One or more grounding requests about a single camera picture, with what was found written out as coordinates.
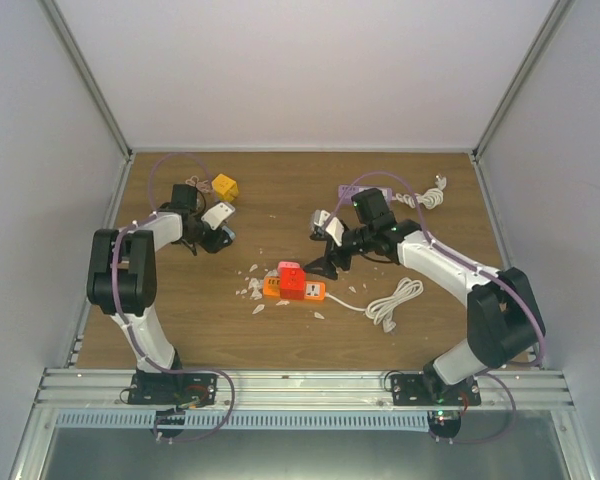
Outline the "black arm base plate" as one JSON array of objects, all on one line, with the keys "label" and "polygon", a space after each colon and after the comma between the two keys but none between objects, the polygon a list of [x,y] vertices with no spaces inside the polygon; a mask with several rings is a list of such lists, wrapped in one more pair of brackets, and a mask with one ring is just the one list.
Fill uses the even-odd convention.
[{"label": "black arm base plate", "polygon": [[394,406],[469,407],[482,403],[478,383],[471,378],[448,386],[431,383],[422,372],[391,370],[381,385]]}]

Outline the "red cube socket adapter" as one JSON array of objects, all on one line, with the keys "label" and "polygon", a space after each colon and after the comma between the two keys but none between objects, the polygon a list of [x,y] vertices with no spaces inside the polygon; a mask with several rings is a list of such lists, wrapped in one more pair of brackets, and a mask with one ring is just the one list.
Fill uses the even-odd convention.
[{"label": "red cube socket adapter", "polygon": [[283,300],[303,300],[305,297],[306,274],[303,269],[284,270],[279,275],[280,298]]}]

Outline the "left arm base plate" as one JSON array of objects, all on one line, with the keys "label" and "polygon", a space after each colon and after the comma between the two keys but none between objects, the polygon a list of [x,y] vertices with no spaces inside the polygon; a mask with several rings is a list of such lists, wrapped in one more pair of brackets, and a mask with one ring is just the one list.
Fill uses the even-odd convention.
[{"label": "left arm base plate", "polygon": [[120,400],[128,405],[201,408],[215,403],[218,376],[210,373],[172,375],[137,370]]}]

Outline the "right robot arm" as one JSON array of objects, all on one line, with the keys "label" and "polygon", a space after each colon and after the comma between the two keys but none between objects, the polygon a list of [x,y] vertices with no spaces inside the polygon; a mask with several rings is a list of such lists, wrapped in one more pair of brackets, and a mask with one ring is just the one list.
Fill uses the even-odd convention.
[{"label": "right robot arm", "polygon": [[355,256],[375,253],[424,275],[461,303],[465,339],[422,371],[423,393],[431,403],[444,405],[469,377],[499,368],[532,346],[545,346],[546,328],[524,272],[485,266],[435,239],[423,224],[397,220],[377,188],[355,194],[352,204],[360,223],[354,229],[326,210],[313,213],[310,237],[326,246],[304,269],[335,280]]}]

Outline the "yellow cube socket adapter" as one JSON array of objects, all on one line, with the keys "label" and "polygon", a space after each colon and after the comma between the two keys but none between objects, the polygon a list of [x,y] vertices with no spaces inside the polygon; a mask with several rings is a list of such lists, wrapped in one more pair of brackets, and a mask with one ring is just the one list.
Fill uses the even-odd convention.
[{"label": "yellow cube socket adapter", "polygon": [[232,203],[239,196],[237,181],[225,174],[218,174],[212,180],[211,186],[221,201]]}]

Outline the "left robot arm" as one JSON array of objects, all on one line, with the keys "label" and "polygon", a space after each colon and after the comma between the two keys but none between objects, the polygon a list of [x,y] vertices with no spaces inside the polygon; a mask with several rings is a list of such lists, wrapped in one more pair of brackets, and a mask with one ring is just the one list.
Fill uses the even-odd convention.
[{"label": "left robot arm", "polygon": [[235,212],[225,201],[201,204],[196,187],[176,184],[171,199],[147,218],[93,235],[87,299],[120,327],[134,353],[136,371],[155,375],[151,391],[165,404],[185,395],[186,380],[181,374],[186,370],[157,316],[156,254],[172,244],[192,254],[198,248],[210,254],[220,252],[235,240],[228,227]]}]

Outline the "blue USB charger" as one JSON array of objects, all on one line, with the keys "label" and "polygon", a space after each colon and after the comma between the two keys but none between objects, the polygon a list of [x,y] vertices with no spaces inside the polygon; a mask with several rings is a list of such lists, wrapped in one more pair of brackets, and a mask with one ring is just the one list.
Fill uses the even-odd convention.
[{"label": "blue USB charger", "polygon": [[227,226],[222,228],[223,242],[226,244],[231,244],[235,238],[235,233]]}]

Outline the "large pink plug adapter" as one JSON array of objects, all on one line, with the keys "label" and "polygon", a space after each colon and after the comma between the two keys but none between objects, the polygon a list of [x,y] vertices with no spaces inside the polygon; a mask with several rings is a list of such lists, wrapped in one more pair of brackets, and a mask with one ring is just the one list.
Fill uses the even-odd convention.
[{"label": "large pink plug adapter", "polygon": [[302,269],[302,267],[299,263],[292,261],[280,261],[277,265],[277,272],[279,275],[281,275],[284,270],[288,269]]}]

